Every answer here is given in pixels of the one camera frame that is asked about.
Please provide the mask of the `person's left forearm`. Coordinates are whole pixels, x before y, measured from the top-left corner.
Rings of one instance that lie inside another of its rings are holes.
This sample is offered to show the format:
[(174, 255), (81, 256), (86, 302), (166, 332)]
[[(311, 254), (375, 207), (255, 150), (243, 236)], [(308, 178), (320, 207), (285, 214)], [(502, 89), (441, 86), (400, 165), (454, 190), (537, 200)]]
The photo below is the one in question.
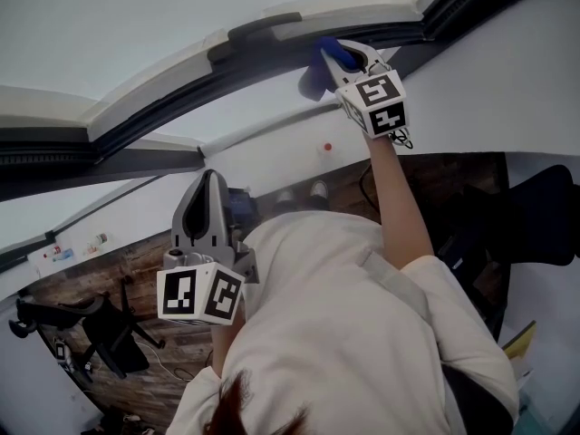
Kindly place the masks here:
[(244, 323), (240, 323), (210, 328), (213, 347), (211, 367), (218, 377), (222, 375), (227, 353), (243, 326)]

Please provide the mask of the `person's right forearm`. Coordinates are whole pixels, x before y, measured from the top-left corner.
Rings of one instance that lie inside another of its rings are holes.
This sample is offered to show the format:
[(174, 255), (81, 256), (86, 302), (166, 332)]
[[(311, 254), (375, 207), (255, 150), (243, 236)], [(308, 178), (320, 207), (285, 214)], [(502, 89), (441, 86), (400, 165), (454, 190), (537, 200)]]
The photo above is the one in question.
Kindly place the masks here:
[(402, 269), (433, 254), (430, 235), (391, 141), (365, 141), (379, 203), (384, 257)]

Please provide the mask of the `yellow cardboard box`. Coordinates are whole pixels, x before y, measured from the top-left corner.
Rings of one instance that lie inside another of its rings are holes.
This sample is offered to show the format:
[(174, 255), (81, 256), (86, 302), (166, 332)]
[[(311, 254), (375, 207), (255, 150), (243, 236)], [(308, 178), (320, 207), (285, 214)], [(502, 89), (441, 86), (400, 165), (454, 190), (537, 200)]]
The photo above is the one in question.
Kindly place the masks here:
[(531, 321), (509, 342), (503, 345), (502, 349), (509, 360), (523, 359), (536, 334), (537, 322)]

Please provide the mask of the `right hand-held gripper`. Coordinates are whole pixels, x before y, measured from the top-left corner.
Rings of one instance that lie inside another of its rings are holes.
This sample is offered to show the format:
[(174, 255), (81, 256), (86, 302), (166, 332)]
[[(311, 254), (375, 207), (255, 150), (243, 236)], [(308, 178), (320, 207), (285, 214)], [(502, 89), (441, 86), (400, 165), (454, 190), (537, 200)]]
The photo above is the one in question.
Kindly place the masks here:
[[(399, 74), (370, 45), (345, 39), (339, 44), (340, 53), (322, 49), (321, 55), (347, 116), (372, 140), (407, 128), (407, 95)], [(369, 76), (356, 81), (361, 72)]]

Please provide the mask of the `black office chair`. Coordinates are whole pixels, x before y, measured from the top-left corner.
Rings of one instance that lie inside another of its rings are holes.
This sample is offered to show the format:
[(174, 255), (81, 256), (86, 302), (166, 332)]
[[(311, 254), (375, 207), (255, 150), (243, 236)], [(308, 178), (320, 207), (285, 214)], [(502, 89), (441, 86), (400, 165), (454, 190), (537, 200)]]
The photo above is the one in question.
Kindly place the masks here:
[(107, 292), (75, 304), (48, 305), (18, 299), (15, 302), (17, 319), (8, 322), (10, 330), (24, 339), (41, 325), (63, 331), (81, 324), (90, 346), (78, 361), (80, 370), (83, 371), (92, 356), (98, 354), (102, 362), (123, 380), (129, 373), (149, 368), (149, 362), (133, 338), (134, 334), (156, 349), (161, 350), (166, 345), (163, 340), (153, 339), (140, 326), (134, 309), (129, 305), (126, 291), (126, 286), (132, 283), (133, 279), (128, 275), (120, 280), (120, 308), (111, 302)]
[(580, 185), (563, 165), (491, 194), (466, 186), (449, 203), (450, 236), (437, 256), (498, 337), (515, 264), (567, 266), (580, 257)]

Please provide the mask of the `blue cleaning cloth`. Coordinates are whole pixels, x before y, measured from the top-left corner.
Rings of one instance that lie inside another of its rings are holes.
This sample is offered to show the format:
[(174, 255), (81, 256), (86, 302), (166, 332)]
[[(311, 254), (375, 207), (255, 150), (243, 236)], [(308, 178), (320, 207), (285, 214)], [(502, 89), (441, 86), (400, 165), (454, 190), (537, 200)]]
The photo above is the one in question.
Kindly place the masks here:
[(310, 63), (298, 83), (300, 94), (315, 102), (319, 102), (326, 92), (334, 93), (339, 87), (323, 58), (323, 53), (338, 62), (341, 68), (353, 72), (359, 71), (355, 58), (343, 49), (336, 38), (321, 37), (312, 51)]

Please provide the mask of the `person's white sweatshirt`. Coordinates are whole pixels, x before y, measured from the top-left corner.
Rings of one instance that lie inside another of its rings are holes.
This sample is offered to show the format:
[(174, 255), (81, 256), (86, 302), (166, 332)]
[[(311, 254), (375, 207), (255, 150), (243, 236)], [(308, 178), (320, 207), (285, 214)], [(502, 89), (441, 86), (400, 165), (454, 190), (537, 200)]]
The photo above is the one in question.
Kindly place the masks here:
[(495, 396), (514, 425), (512, 366), (447, 266), (402, 269), (363, 217), (274, 217), (246, 238), (260, 281), (223, 372), (200, 371), (167, 435), (208, 435), (233, 411), (246, 435), (452, 435), (441, 365)]

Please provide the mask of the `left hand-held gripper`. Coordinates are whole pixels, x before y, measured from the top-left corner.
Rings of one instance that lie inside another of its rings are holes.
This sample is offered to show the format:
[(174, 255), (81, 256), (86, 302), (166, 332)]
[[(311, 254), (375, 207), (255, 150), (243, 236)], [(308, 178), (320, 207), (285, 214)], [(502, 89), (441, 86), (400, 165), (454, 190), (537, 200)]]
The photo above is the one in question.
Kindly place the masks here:
[[(242, 287), (257, 284), (255, 251), (231, 247), (233, 218), (228, 188), (215, 170), (204, 171), (186, 190), (172, 219), (173, 246), (157, 273), (158, 318), (183, 324), (228, 326)], [(178, 248), (227, 247), (222, 257)]]

